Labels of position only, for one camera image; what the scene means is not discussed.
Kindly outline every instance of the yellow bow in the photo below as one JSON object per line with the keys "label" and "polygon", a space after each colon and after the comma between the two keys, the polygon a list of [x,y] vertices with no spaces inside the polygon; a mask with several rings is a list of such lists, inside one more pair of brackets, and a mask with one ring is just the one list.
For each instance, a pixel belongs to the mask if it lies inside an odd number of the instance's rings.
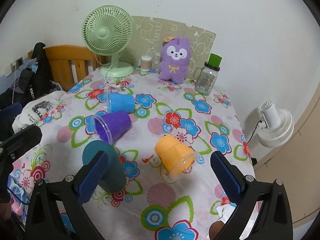
{"label": "yellow bow", "polygon": [[171,68],[170,72],[176,72],[176,69],[178,70],[179,67],[178,66],[172,66],[172,65],[169,65],[169,68]]}

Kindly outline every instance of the tablecloth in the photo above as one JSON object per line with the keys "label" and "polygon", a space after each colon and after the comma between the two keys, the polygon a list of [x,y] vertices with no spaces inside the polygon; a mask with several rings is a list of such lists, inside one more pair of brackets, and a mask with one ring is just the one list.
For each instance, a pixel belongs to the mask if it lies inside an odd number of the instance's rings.
{"label": "tablecloth", "polygon": [[[121,85],[122,91],[113,86]],[[124,78],[107,79],[99,70],[76,84],[39,122],[41,143],[14,164],[12,175],[32,193],[37,179],[60,181],[82,167],[84,147],[95,139],[91,125],[103,114],[103,92],[132,94],[131,129],[114,143],[127,176],[127,186],[110,194],[99,186],[84,209],[106,239],[196,240],[218,219],[216,207],[230,203],[210,167],[210,154],[220,150],[243,174],[254,175],[249,150],[232,102],[223,89],[209,96],[158,79],[156,70],[136,68]],[[171,180],[154,151],[172,134],[199,152],[188,174]],[[72,230],[68,217],[61,213]]]}

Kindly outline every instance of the metal screw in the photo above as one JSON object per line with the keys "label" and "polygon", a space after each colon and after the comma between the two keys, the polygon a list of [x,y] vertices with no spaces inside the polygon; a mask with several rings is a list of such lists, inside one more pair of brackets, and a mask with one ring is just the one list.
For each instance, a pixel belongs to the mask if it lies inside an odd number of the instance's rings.
{"label": "metal screw", "polygon": [[72,175],[68,175],[68,176],[66,176],[65,180],[67,182],[73,181],[73,176]]}
{"label": "metal screw", "polygon": [[42,183],[43,183],[43,179],[38,179],[37,182],[36,182],[36,184],[37,184],[38,186],[40,186]]}
{"label": "metal screw", "polygon": [[281,186],[283,184],[282,180],[280,179],[276,179],[276,184],[278,184],[279,186]]}
{"label": "metal screw", "polygon": [[249,181],[249,182],[253,182],[253,181],[254,181],[254,177],[251,176],[251,175],[245,176],[245,179],[246,179],[247,181]]}

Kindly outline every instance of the purple plush toy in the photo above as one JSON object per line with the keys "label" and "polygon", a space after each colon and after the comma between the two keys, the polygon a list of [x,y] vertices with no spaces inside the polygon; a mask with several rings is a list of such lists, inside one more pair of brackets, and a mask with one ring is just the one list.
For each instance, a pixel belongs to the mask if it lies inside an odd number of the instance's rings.
{"label": "purple plush toy", "polygon": [[169,41],[161,50],[161,58],[159,79],[182,84],[188,74],[188,63],[191,58],[189,39],[176,37]]}

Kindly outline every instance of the desk fan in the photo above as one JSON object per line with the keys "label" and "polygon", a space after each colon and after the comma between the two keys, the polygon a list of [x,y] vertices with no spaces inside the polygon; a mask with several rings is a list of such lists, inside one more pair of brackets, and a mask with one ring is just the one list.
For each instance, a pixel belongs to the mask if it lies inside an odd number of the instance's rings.
{"label": "desk fan", "polygon": [[82,25],[84,43],[95,54],[111,56],[111,63],[100,68],[102,76],[118,78],[133,72],[129,63],[119,62],[119,52],[128,45],[132,32],[132,18],[120,7],[101,6],[87,16]]}
{"label": "desk fan", "polygon": [[266,101],[260,106],[260,112],[267,127],[258,131],[258,140],[268,148],[285,144],[293,133],[294,123],[288,110],[277,109],[272,101]]}

